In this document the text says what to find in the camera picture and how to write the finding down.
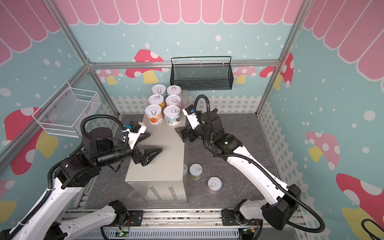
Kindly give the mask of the teal label floor can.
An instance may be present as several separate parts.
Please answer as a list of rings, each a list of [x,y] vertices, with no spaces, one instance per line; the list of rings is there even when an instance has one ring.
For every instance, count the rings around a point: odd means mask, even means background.
[[[167,106],[163,115],[166,123],[170,126],[176,126],[181,122],[181,110],[178,106]]]

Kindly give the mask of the red label food can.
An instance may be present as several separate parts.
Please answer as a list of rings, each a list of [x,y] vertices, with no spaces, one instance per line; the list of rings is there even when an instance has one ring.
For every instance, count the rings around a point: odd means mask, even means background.
[[[151,125],[160,125],[163,120],[163,110],[159,105],[149,105],[145,109],[145,115]]]

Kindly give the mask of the white lid can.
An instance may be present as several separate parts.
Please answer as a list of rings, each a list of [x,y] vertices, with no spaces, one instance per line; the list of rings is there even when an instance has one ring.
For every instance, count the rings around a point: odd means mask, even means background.
[[[182,98],[178,95],[170,95],[165,100],[166,106],[177,106],[182,108]]]

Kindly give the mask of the yellow label food can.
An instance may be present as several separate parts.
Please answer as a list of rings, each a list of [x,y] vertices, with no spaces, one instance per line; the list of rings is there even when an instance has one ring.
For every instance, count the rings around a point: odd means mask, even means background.
[[[154,95],[150,96],[148,98],[148,103],[149,103],[149,105],[159,105],[162,108],[162,110],[164,110],[166,107],[165,99],[160,94],[154,94]]]

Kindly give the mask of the teal brown label can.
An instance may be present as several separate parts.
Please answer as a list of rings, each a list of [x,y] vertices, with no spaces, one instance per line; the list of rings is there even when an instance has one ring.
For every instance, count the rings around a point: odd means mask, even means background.
[[[179,86],[172,85],[167,88],[167,94],[168,96],[177,95],[182,97],[182,89]]]

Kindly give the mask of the teal label food can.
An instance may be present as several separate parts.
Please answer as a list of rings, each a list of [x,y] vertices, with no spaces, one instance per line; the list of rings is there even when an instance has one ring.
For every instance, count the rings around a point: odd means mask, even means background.
[[[164,98],[167,96],[167,88],[164,85],[155,85],[151,89],[152,95],[162,95]]]

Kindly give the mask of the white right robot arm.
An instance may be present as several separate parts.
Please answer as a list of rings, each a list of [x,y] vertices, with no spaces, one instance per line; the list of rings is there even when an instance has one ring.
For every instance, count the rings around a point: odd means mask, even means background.
[[[187,125],[177,132],[183,142],[200,139],[204,148],[213,157],[221,158],[239,170],[263,195],[259,201],[243,200],[234,209],[234,217],[243,225],[251,219],[266,221],[281,231],[286,225],[308,233],[321,233],[325,230],[324,220],[311,207],[301,201],[301,189],[288,185],[263,167],[234,135],[226,133],[217,109],[211,109],[207,96],[199,95],[194,104],[180,113],[187,118]],[[307,228],[290,221],[302,207],[319,223],[316,228]]]

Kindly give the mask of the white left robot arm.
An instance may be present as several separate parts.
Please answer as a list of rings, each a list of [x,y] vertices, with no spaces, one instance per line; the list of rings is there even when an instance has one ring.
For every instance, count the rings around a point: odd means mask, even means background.
[[[105,226],[122,228],[132,221],[131,213],[121,201],[112,201],[94,213],[73,221],[58,222],[57,217],[72,198],[81,192],[103,167],[114,172],[114,163],[132,159],[148,165],[163,150],[146,149],[141,153],[137,143],[150,137],[141,122],[125,126],[111,115],[92,115],[80,124],[81,144],[48,172],[48,187],[28,214],[12,229],[1,231],[2,240],[72,240]]]

